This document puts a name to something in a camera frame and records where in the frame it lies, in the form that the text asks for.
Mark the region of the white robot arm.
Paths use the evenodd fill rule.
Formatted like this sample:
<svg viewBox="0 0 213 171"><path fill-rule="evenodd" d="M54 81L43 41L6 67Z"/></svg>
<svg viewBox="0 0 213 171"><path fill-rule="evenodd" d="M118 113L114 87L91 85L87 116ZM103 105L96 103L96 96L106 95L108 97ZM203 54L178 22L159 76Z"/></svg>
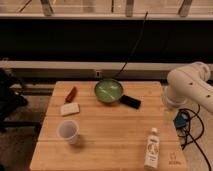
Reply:
<svg viewBox="0 0 213 171"><path fill-rule="evenodd" d="M164 104L168 108L179 108L191 99L213 114L213 86L207 83L210 76L210 68L203 62L171 70L164 89Z"/></svg>

